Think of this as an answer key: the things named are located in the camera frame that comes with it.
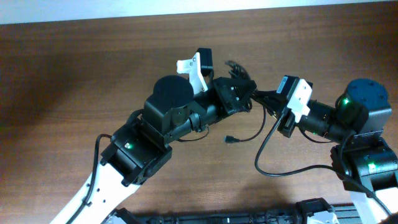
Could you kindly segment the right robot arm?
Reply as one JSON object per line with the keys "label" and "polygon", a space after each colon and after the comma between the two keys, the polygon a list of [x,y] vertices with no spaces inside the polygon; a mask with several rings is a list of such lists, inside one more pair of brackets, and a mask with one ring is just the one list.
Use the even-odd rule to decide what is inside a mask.
{"label": "right robot arm", "polygon": [[285,76],[258,102],[275,116],[274,131],[290,137],[299,128],[335,142],[329,169],[342,180],[363,223],[396,223],[397,155],[382,137],[392,114],[386,89],[374,80],[356,79],[334,106],[311,95],[311,83]]}

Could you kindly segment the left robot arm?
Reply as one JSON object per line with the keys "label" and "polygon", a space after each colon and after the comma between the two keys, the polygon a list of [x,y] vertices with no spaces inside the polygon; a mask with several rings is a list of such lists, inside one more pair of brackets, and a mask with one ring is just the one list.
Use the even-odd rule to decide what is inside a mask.
{"label": "left robot arm", "polygon": [[255,89],[254,81],[237,78],[216,78],[201,89],[178,75],[161,78],[144,107],[109,136],[103,152],[104,134],[97,137],[92,173],[52,223],[102,223],[171,159],[171,142],[247,112]]}

